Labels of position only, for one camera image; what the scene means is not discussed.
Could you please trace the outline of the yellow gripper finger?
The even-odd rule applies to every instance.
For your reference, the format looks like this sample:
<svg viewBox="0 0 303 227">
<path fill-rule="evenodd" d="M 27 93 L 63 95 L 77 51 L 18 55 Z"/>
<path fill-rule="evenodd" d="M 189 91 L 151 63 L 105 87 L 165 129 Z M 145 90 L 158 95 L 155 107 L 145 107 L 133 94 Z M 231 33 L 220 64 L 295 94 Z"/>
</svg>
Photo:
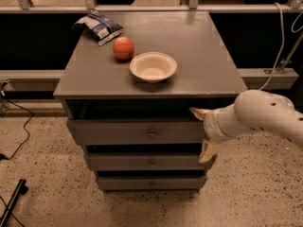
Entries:
<svg viewBox="0 0 303 227">
<path fill-rule="evenodd" d="M 199 119 L 201 121 L 205 120 L 205 116 L 209 112 L 209 109 L 199 109 L 199 108 L 194 108 L 194 107 L 190 107 L 189 110 L 193 113 L 193 115 L 197 119 Z"/>
<path fill-rule="evenodd" d="M 199 156 L 199 162 L 201 164 L 208 162 L 212 159 L 213 156 L 217 154 L 217 152 L 222 148 L 222 144 L 218 142 L 214 142 L 210 139 L 205 139 L 202 144 L 202 151 Z"/>
</svg>

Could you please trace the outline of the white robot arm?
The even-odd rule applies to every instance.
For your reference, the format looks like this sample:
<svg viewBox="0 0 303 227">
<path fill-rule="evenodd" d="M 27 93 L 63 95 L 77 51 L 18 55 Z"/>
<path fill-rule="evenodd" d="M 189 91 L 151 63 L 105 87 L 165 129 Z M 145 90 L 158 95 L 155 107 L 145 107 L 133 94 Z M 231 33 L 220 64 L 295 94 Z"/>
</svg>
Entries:
<svg viewBox="0 0 303 227">
<path fill-rule="evenodd" d="M 303 146 L 303 113 L 286 96 L 261 90 L 240 93 L 233 104 L 215 110 L 189 109 L 204 125 L 200 163 L 208 162 L 222 142 L 240 134 L 267 131 Z"/>
</svg>

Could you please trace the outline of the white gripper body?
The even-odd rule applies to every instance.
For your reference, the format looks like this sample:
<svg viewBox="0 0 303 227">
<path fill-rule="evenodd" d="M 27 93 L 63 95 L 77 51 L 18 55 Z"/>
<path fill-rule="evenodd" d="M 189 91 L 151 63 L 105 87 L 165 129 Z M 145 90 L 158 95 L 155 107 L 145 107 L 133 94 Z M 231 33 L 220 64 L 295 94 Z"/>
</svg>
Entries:
<svg viewBox="0 0 303 227">
<path fill-rule="evenodd" d="M 250 128 L 237 118 L 234 105 L 207 112 L 204 128 L 205 135 L 215 142 L 223 142 L 250 131 Z"/>
</svg>

